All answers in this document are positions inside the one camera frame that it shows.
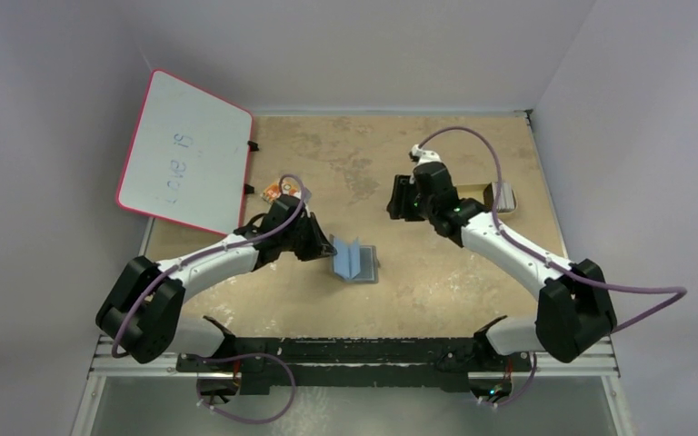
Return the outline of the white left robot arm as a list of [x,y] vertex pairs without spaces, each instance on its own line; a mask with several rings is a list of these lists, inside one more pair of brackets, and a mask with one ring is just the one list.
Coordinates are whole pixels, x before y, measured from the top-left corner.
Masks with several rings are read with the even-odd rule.
[[182,316],[184,305],[213,286],[274,263],[282,253],[309,262],[335,255],[314,213],[300,198],[282,195],[220,242],[173,259],[130,260],[95,316],[113,339],[115,358],[149,363],[165,352],[199,356],[211,371],[234,362],[232,334],[217,320]]

